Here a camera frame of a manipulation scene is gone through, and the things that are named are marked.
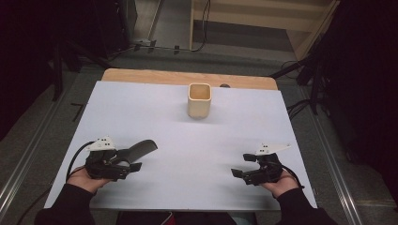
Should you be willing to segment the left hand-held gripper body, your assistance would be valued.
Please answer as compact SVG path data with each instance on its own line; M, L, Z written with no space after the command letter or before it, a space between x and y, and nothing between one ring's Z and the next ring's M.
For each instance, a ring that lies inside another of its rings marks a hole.
M116 162L116 157L111 158L115 148L114 141L105 136L90 143L85 149L88 157L85 160L85 168L93 179L125 179L128 176L128 162Z

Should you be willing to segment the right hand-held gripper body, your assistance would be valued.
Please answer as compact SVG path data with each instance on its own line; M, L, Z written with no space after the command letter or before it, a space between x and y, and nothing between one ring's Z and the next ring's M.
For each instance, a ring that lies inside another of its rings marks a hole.
M257 160L255 162L259 164L259 168L245 172L250 176L248 180L244 180L245 183L254 186L263 183L276 183L283 172L283 164L279 161L277 153L290 147L289 143L262 143L260 148L253 154L256 155Z

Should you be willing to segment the dark brown comb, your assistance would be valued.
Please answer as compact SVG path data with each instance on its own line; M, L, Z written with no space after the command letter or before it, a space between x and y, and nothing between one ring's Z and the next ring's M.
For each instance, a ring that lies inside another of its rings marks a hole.
M128 162L131 164L137 159L155 151L158 146L153 140L144 140L136 143L129 149L118 150L116 154L116 162Z

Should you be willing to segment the beige square cup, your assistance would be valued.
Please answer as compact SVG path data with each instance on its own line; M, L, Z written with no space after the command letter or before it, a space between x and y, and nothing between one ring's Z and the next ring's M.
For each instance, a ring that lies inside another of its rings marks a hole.
M208 83L191 83L188 91L188 115L195 119L208 117L211 100L211 86Z

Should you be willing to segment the person's right hand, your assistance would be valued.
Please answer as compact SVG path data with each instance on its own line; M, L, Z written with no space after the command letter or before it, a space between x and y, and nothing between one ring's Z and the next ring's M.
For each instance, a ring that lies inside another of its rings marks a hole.
M270 191L275 198L278 198L285 192L298 188L299 184L293 175L287 171L283 171L276 183L264 183L262 187Z

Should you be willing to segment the person's left hand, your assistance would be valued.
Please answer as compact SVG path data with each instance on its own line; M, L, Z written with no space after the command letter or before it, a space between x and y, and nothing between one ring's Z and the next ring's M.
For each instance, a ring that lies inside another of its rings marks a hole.
M95 194L100 188L110 182L110 179L93 179L89 176L85 167L76 168L69 176L67 183L82 188Z

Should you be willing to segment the white table cover sheet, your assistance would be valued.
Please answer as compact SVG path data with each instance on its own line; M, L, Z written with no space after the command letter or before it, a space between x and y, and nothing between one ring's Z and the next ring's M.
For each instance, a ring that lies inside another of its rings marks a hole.
M281 92L215 87L207 118L190 118L187 107L185 85L97 82L45 204L54 204L68 167L84 164L83 144L104 136L119 149L142 140L153 140L158 149L140 158L139 172L101 188L91 202L97 209L276 210L268 191L231 172L257 169L243 155L262 143L291 145L278 158L315 201Z

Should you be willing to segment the wooden table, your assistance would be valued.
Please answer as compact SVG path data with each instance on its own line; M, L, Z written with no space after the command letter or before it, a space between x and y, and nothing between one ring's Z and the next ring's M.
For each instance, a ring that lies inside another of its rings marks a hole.
M208 83L212 87L227 84L231 88L277 90L274 79L268 77L225 75L211 73L177 72L152 69L108 68L101 78L106 82L158 83L188 85L190 83Z

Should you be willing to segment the black tripod stand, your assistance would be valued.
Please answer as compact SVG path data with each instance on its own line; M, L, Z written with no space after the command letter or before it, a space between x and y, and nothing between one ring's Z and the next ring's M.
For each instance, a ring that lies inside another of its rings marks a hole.
M76 52L79 55L82 55L82 56L88 58L90 61L94 62L95 64L99 65L100 67L102 67L104 69L112 68L112 66L109 63L105 62L103 59L101 59L100 57L98 57L95 54L91 53L89 50L83 48L82 46L76 44L75 42L67 40L66 44L74 52Z

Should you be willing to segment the metal floor rail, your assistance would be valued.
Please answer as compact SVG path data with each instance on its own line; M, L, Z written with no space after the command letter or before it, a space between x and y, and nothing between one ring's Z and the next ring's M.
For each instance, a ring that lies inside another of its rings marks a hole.
M7 214L66 94L63 91L53 101L53 95L45 91L0 142L0 221Z
M339 165L339 150L328 118L310 106L303 109L308 117L314 145L302 147L304 162L309 169L309 178L318 206L323 207L340 225L363 225L360 211L354 202L344 171Z

